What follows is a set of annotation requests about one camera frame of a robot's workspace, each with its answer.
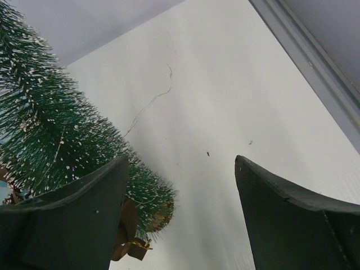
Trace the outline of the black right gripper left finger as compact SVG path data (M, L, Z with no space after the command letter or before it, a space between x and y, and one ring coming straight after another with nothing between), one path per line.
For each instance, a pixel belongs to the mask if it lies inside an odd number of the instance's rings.
M120 156L91 174L1 206L2 269L108 269L129 164Z

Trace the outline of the small green christmas tree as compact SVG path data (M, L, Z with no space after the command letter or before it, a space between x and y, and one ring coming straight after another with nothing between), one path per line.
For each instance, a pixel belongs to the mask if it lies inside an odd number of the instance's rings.
M136 203L136 236L156 240L173 216L176 190L88 101L48 42L2 1L1 166L6 178L36 197L119 156L129 160L125 195Z

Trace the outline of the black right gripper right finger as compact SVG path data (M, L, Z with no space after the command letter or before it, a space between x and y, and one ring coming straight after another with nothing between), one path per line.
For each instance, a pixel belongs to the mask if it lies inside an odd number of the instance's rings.
M235 177L256 269L359 268L359 205L313 192L241 155Z

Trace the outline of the brown ribbon bow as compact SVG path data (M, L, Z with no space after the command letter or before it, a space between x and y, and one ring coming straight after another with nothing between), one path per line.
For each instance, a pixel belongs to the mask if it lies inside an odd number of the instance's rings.
M133 200L126 199L121 211L121 217L116 232L115 244L111 260L119 261L125 255L142 261L150 248L148 242L136 237L138 227L138 213Z

